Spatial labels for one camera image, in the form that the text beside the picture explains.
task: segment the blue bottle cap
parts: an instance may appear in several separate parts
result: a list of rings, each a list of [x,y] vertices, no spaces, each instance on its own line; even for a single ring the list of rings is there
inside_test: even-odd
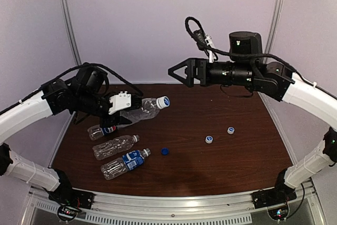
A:
[[[162,148],[162,155],[168,155],[169,149],[168,148]]]

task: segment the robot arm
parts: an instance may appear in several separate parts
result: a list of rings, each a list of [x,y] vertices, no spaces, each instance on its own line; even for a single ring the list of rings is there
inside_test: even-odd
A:
[[[31,96],[0,113],[0,175],[10,175],[55,192],[53,198],[61,203],[74,198],[65,173],[23,158],[4,142],[30,124],[64,110],[98,116],[101,127],[128,124],[127,119],[120,117],[120,110],[138,109],[142,103],[142,93],[137,88],[139,95],[127,92],[98,94],[103,82],[108,85],[107,73],[87,63],[76,68],[79,71],[75,77],[67,81],[54,79],[47,82]]]
[[[200,50],[213,50],[193,37]],[[220,84],[224,86],[240,85],[248,91],[262,92],[281,102],[296,105],[317,116],[330,127],[318,146],[301,161],[281,171],[271,191],[259,191],[254,194],[256,208],[266,207],[296,198],[294,190],[312,175],[328,165],[337,162],[337,99],[322,89],[305,82],[294,68],[281,62],[264,64],[261,37],[257,33],[235,32],[230,34],[230,53],[214,49],[231,57],[233,62],[210,63],[203,58],[190,58],[170,68],[168,74],[188,87],[193,87],[194,79],[200,86]],[[185,76],[178,76],[175,71],[185,68]]]

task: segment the clear plastic bottle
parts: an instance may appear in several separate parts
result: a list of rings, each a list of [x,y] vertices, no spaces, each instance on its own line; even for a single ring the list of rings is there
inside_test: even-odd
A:
[[[139,141],[139,135],[123,135],[105,143],[93,146],[94,155],[97,160],[108,158],[122,151],[127,151]]]
[[[118,125],[119,129],[126,126],[133,125],[138,121],[149,120],[155,118],[161,109],[170,106],[170,100],[167,96],[155,98],[146,98],[142,100],[142,107],[131,111],[121,111],[121,116],[127,118],[132,123],[125,125]]]
[[[101,166],[106,180],[114,179],[125,172],[131,171],[144,163],[145,158],[151,154],[149,149],[134,150]]]
[[[89,137],[91,140],[95,141],[105,135],[108,135],[116,130],[116,126],[110,128],[101,128],[100,125],[94,125],[88,128]]]

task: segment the gray wall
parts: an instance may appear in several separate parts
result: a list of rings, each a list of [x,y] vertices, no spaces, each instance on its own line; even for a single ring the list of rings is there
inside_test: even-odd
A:
[[[205,56],[185,31],[187,16],[227,50],[233,31],[259,31],[266,41],[274,1],[68,0],[82,61],[106,64],[136,83],[176,82],[169,67]]]
[[[74,65],[60,0],[0,0],[0,109]],[[68,113],[37,122],[7,143],[20,155],[47,166]],[[0,177],[2,225],[18,223],[29,186]]]
[[[295,66],[307,79],[337,94],[337,0],[285,0],[272,53]],[[285,103],[270,101],[300,160],[321,141],[328,126]],[[337,167],[313,177],[329,224],[336,224]]]

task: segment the brown wooden surface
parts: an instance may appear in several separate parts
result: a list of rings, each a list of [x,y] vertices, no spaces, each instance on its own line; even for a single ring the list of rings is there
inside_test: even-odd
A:
[[[226,194],[272,187],[277,174],[291,165],[288,153],[259,95],[250,99],[223,94],[218,86],[189,89],[183,85],[139,85],[145,97],[167,95],[171,106],[152,120],[142,121],[97,141],[87,128],[89,117],[71,125],[53,167],[68,175],[73,187],[142,196]],[[115,91],[128,90],[111,86]],[[230,87],[230,94],[246,94]],[[227,134],[233,126],[235,133]],[[134,171],[105,180],[100,166],[122,156],[97,161],[92,147],[120,135],[139,134],[131,150],[150,148],[152,154]],[[212,144],[205,137],[214,137]],[[169,155],[161,155],[167,147]]]

